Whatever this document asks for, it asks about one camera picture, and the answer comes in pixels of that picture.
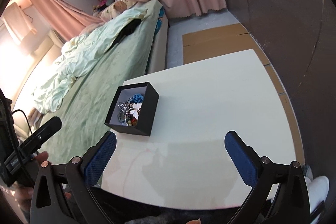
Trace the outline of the person's left hand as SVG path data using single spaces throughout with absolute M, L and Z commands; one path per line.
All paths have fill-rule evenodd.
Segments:
M 47 161 L 49 158 L 49 153 L 47 151 L 43 151 L 34 157 L 34 160 L 41 165 L 42 162 Z M 31 200 L 33 197 L 33 188 L 25 187 L 22 185 L 18 185 L 15 188 L 14 198 L 17 201 L 19 207 L 25 213 L 30 211 Z

